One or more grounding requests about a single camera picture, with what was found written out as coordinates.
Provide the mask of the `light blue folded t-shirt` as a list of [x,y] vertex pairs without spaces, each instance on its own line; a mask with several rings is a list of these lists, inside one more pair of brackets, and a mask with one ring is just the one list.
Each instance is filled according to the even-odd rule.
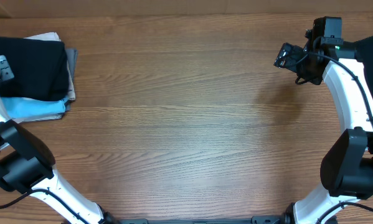
[[2,97],[10,118],[18,121],[42,121],[61,119],[67,111],[68,98],[59,101],[40,101],[32,98]]

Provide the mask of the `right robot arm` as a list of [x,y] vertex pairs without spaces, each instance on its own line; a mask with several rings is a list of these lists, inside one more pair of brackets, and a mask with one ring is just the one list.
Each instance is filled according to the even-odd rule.
[[342,38],[339,17],[320,17],[305,33],[306,45],[284,43],[275,66],[296,74],[296,84],[325,84],[334,101],[341,135],[324,156],[320,183],[280,216],[253,223],[336,223],[336,215],[373,196],[373,36]]

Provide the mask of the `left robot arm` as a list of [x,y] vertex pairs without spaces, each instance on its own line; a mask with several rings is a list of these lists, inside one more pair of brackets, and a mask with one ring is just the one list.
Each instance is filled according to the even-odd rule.
[[23,128],[23,116],[51,110],[70,96],[65,45],[57,38],[0,37],[0,188],[43,201],[70,223],[115,223],[58,172],[50,149]]

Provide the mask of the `black t-shirt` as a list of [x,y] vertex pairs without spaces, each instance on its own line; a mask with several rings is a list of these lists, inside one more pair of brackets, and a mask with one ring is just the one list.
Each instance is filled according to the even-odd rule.
[[0,81],[1,97],[59,101],[68,93],[65,44],[54,40],[0,37],[0,55],[14,74]]

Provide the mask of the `beige folded t-shirt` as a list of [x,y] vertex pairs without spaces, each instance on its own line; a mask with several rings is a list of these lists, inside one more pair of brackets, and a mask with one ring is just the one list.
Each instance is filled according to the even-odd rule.
[[33,122],[62,119],[64,114],[70,110],[70,104],[75,101],[76,94],[73,85],[75,67],[77,64],[78,50],[75,48],[65,49],[67,54],[67,70],[69,88],[67,96],[60,101],[44,102],[28,98],[16,98],[13,109],[9,109],[9,100],[5,100],[7,112],[14,121]]

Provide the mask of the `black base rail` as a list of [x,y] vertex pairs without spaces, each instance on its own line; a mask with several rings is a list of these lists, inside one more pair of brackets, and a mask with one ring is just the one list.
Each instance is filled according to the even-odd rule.
[[281,224],[282,215],[259,215],[252,218],[220,218],[220,219],[194,219],[194,220],[148,220],[122,219],[119,224]]

